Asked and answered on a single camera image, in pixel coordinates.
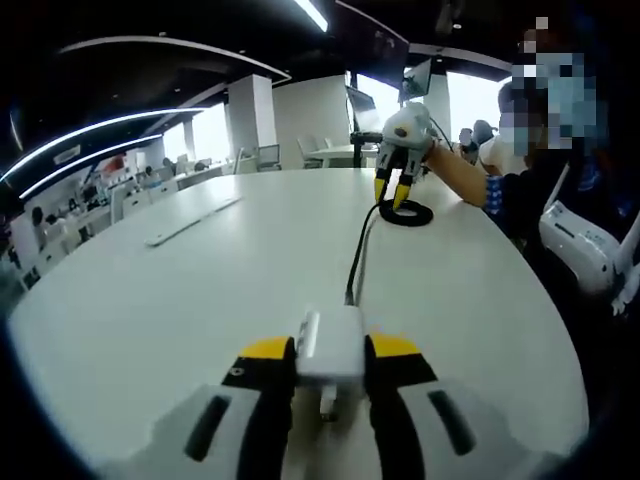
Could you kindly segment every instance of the window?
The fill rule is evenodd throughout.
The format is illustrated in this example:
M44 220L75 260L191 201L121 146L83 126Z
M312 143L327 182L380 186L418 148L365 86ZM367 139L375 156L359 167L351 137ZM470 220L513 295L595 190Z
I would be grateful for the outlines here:
M164 155L169 157L171 161L177 162L180 155L186 155L187 143L184 139L184 125L180 123L164 132L162 143Z
M489 125L498 128L498 92L509 80L511 78L494 82L471 75L447 72L453 141L457 141L463 128L473 128L476 120L486 120Z
M224 104L219 103L193 117L196 158L226 162L231 153Z
M383 125L391 115L400 110L397 88L373 78L358 75L358 90L373 98L380 122Z

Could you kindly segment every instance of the led light strip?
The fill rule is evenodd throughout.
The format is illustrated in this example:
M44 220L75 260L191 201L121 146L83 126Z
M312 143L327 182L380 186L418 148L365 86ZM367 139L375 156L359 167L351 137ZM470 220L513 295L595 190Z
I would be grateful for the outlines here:
M322 30L323 32L327 31L329 23L309 0L293 1L296 2L300 6L300 8L303 9L307 15L309 15L309 17L311 17L311 20L316 22L316 25L320 27L320 30Z
M225 57L235 58L236 60L241 60L243 62L251 63L260 68L264 68L265 70L269 70L270 72L277 73L282 78L291 80L291 75L289 75L288 73L283 72L282 70L278 70L277 68L272 67L271 65L267 65L266 63L262 63L262 62L259 62L258 60L254 60L251 57L246 57L239 53L231 52L223 48L213 47L211 45L206 45L204 43L190 42L188 40L180 40L179 38L152 37L149 35L121 35L117 37L94 38L93 40L86 40L84 42L78 42L78 43L74 43L73 45L64 47L58 51L58 54L73 52L74 50L80 50L82 48L87 48L87 47L95 47L96 45L107 45L112 43L163 43L165 45L175 45L177 47L186 47L186 48L193 48L196 50L203 50L205 52L216 53L218 55L224 55Z
M31 187L27 188L24 192L22 192L20 194L20 198L24 199L24 197L26 197L27 195L31 194L36 188L41 187L42 185L44 185L46 182L48 182L49 180L51 180L52 178L57 177L58 175L66 172L67 170L80 165L81 163L86 162L87 160L91 160L92 158L96 158L102 154L108 153L108 152L112 152L114 150L119 150L121 148L124 147L128 147L130 145L135 145L136 143L142 143L142 142L146 142L148 140L154 140L156 138L160 138L162 137L162 135L151 135L149 137L144 137L144 138L139 138L137 140L131 140L130 142L124 142L121 143L120 145L115 145L113 147L109 147L109 148L105 148L104 150L100 150L99 152L95 152L92 153L91 155L87 155L86 157L83 157L79 160L76 160L75 162L71 162L69 165L65 165L64 167L56 170L55 172L47 175L46 177L44 177L42 180L40 180L39 182L37 182L36 184L32 185Z
M98 128L107 127L109 125L114 125L116 123L127 122L129 120L136 120L138 118L147 118L154 117L158 115L167 115L171 113L190 113L190 112L204 112L206 108L168 108L166 110L154 110L152 112L142 112L142 113L134 113L132 115L125 115L124 117L112 118L110 120L105 120L104 122L95 123L93 125L89 125L87 127L81 128L80 130L76 130L75 132L67 133L62 137L58 137L55 140L42 145L41 147L36 148L33 152L25 155L17 163L15 163L7 172L0 177L0 182L7 178L9 175L15 173L17 170L22 168L28 162L33 160L38 155L46 152L50 148L55 147L56 145L61 144L71 138L77 137L84 133L90 132L92 130L97 130Z

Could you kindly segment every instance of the white column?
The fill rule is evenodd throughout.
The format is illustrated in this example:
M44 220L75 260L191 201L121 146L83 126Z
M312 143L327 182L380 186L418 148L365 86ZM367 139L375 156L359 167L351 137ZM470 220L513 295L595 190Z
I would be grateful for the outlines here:
M229 85L229 120L236 150L278 143L271 80L251 75Z
M195 162L196 158L196 142L193 138L193 120L184 122L184 143L187 145L187 157L190 162Z

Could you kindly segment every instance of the desk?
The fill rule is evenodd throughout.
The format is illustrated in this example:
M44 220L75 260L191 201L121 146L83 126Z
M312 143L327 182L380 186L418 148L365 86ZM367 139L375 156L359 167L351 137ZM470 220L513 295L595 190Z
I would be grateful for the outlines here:
M374 177L317 169L215 178L118 222L38 282L9 332L45 411L82 458L96 465L137 451L159 418L219 383L246 345L295 337L309 306L342 302ZM232 195L243 199L144 246L158 226ZM411 338L440 378L495 405L527 447L566 453L586 433L587 404L545 290L489 218L437 177L410 198L435 219L414 229L374 220L361 301L369 326ZM319 478L380 478L366 402L332 458L326 468L337 473Z
M322 150L309 152L304 157L305 159L317 158L318 160L322 160L322 168L328 168L332 158L353 158L353 151L353 145L339 145L337 147L323 148ZM362 149L362 156L366 159L376 158L377 155L377 149Z
M169 182L177 182L178 190L184 190L185 188L192 187L198 183L205 182L210 178L219 177L221 175L221 167L212 167L201 170L200 172L181 173L170 179Z

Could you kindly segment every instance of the computer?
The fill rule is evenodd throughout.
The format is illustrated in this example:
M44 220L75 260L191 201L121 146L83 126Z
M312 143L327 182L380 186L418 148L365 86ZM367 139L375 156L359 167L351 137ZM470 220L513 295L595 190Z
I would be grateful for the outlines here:
M361 132L381 132L384 126L378 115L373 98L352 87L347 88L347 96L353 107L353 113Z

